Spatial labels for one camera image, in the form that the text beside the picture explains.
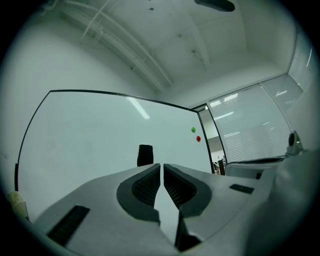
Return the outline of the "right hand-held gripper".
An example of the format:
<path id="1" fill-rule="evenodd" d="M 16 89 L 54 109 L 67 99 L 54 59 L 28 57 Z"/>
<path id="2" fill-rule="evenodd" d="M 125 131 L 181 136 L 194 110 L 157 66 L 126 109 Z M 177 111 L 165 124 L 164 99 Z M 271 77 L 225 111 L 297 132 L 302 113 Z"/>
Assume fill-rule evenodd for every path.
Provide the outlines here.
<path id="1" fill-rule="evenodd" d="M 289 134 L 288 146 L 285 154 L 287 156 L 296 156 L 303 151 L 302 141 L 298 133 L 294 130 Z M 265 170 L 278 166 L 285 158 L 285 156 L 278 156 L 230 162 L 226 165 L 225 175 L 229 177 L 260 179 Z"/>

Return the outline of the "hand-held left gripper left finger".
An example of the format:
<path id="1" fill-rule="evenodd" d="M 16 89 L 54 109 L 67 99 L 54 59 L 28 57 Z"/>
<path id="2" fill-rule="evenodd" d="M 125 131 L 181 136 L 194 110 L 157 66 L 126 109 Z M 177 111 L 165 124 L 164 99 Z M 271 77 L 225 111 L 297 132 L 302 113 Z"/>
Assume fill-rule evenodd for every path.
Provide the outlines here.
<path id="1" fill-rule="evenodd" d="M 154 208 L 158 163 L 92 179 L 46 209 L 35 226 L 60 255 L 176 256 Z"/>

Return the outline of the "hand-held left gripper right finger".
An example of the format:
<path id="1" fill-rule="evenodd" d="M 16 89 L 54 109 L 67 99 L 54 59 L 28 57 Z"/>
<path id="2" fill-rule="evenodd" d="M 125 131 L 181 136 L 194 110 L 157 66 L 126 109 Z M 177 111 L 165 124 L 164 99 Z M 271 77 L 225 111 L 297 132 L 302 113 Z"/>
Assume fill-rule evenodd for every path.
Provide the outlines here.
<path id="1" fill-rule="evenodd" d="M 244 252 L 254 215 L 271 191 L 270 172 L 252 179 L 165 163 L 163 181 L 179 210 L 174 245 L 180 252 Z"/>

